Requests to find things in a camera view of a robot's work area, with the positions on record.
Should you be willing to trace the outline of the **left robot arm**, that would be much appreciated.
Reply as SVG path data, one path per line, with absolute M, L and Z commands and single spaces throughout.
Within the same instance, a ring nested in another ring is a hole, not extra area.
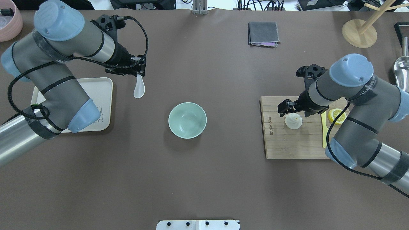
M 88 61 L 106 73 L 137 78 L 134 97 L 145 93 L 146 55 L 131 55 L 118 43 L 117 30 L 131 16 L 102 15 L 86 20 L 82 13 L 60 0 L 48 0 L 35 12 L 32 32 L 13 43 L 1 56 L 14 79 L 7 97 L 16 115 L 1 125 L 1 166 L 22 156 L 65 129 L 77 133 L 100 118 L 94 101 L 66 66 L 72 60 Z M 14 85 L 27 79 L 45 101 L 19 109 L 12 99 Z

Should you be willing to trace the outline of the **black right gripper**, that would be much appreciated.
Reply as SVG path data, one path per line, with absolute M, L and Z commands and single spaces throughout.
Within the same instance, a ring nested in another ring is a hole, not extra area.
M 305 117 L 309 117 L 314 114 L 322 114 L 327 111 L 329 106 L 320 106 L 312 101 L 308 91 L 304 90 L 298 97 L 298 100 L 293 102 L 290 99 L 285 99 L 277 106 L 278 113 L 280 117 L 284 117 L 288 113 L 297 113 L 304 111 Z

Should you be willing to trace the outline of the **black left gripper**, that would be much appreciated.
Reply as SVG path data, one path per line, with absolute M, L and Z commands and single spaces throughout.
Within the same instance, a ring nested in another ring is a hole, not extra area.
M 130 66 L 140 61 L 137 65 L 129 68 L 119 68 L 119 66 Z M 133 75 L 137 76 L 138 74 L 142 77 L 145 76 L 145 67 L 146 67 L 146 56 L 141 54 L 138 56 L 134 56 L 129 54 L 126 48 L 124 48 L 121 44 L 115 44 L 115 50 L 113 56 L 107 61 L 107 64 L 113 65 L 116 67 L 108 67 L 107 73 L 108 74 L 116 74 L 116 75 Z

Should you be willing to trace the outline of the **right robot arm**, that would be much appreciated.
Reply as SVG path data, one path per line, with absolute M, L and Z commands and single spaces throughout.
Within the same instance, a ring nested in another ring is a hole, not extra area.
M 377 139 L 387 122 L 408 116 L 408 93 L 378 78 L 361 54 L 348 54 L 326 70 L 316 64 L 300 67 L 305 90 L 296 101 L 278 105 L 282 117 L 304 111 L 306 117 L 322 114 L 345 98 L 353 105 L 334 137 L 326 137 L 326 156 L 350 172 L 376 179 L 408 197 L 409 156 Z

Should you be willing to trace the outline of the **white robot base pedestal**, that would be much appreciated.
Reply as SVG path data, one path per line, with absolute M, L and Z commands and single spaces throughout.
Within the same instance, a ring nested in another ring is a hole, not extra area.
M 163 220 L 156 230 L 240 230 L 239 220 L 204 219 L 204 220 Z

